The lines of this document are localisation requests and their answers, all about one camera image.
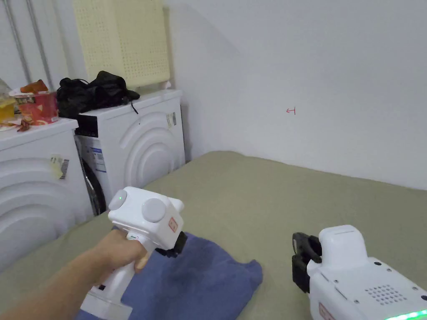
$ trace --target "barcode sticker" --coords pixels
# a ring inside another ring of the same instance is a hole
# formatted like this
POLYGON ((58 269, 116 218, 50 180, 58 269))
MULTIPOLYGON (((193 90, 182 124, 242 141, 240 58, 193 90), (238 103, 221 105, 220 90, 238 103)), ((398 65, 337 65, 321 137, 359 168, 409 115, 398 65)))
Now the barcode sticker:
POLYGON ((67 175, 67 170, 68 170, 68 164, 70 163, 70 160, 65 159, 62 162, 62 166, 61 166, 61 172, 62 172, 62 176, 59 178, 60 180, 64 180, 65 176, 67 175))
POLYGON ((167 120, 167 126, 169 129, 171 129, 173 126, 176 125, 176 114, 175 112, 170 113, 166 116, 166 120, 167 120))
POLYGON ((67 175, 70 160, 63 159, 59 154, 52 154, 50 157, 50 167, 56 179, 64 180, 67 175))

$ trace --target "snack package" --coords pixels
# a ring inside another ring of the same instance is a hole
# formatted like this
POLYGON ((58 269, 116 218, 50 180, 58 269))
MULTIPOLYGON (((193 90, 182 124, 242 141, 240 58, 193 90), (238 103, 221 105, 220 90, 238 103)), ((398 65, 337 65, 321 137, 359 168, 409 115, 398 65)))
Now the snack package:
POLYGON ((30 83, 9 93, 18 104, 23 119, 31 125, 58 121, 56 92, 49 92, 43 80, 30 83))
POLYGON ((58 121, 56 93, 15 96, 19 111, 31 125, 47 125, 58 121))

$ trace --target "blue towel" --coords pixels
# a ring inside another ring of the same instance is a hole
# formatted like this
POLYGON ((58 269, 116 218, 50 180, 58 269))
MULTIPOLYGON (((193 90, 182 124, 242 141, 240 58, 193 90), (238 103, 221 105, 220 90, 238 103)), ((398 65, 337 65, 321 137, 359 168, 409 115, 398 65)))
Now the blue towel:
MULTIPOLYGON (((236 319, 263 280, 255 260, 236 262, 217 244, 189 233, 178 258, 154 252, 122 297, 130 320, 236 319)), ((95 320, 79 312, 78 320, 95 320)))

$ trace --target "white device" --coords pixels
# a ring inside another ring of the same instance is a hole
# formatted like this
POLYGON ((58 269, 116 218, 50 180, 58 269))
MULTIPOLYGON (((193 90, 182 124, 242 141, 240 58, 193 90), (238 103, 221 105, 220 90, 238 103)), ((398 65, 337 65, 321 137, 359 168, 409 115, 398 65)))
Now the white device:
MULTIPOLYGON (((113 224, 128 231, 127 239, 139 241, 147 253, 161 249, 166 255, 178 244, 180 248, 175 253, 182 251, 186 240, 181 232, 184 221, 179 214, 184 208, 182 201, 126 187, 116 193, 109 208, 108 218, 113 224)), ((114 271, 102 285, 91 289, 81 309, 101 319, 128 319, 132 308, 120 300, 134 274, 134 263, 114 271)))
POLYGON ((180 90, 142 95, 131 104, 78 116, 82 158, 105 203, 126 186, 143 188, 185 163, 180 90))
POLYGON ((427 319, 427 292, 386 263, 368 257, 362 234, 355 227, 322 230, 318 238, 321 252, 316 237, 307 236, 305 241, 295 235, 293 277, 304 291, 309 281, 314 320, 427 319), (309 260, 308 278, 303 279, 298 264, 309 256, 314 259, 309 260))
POLYGON ((59 119, 0 132, 0 272, 93 217, 76 127, 76 120, 59 119), (53 156, 64 162, 51 163, 53 156))

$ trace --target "dryer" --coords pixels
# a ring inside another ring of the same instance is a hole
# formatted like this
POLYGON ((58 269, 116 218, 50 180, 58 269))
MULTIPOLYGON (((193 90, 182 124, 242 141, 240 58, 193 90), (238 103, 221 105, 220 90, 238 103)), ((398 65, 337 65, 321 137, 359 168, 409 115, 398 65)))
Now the dryer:
POLYGON ((118 190, 143 188, 184 165, 181 96, 180 90, 162 90, 133 101, 137 113, 129 104, 79 115, 76 134, 102 188, 92 178, 98 200, 108 204, 118 190))

